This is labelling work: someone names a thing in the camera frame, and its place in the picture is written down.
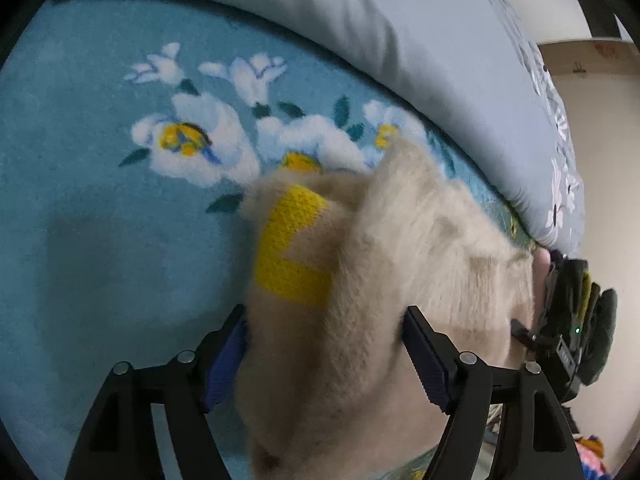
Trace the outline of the right hand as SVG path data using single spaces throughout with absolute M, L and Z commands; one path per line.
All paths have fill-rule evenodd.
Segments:
M 546 248 L 537 247 L 533 252 L 533 295 L 534 317 L 532 327 L 534 330 L 544 312 L 546 302 L 546 281 L 551 270 L 551 255 Z

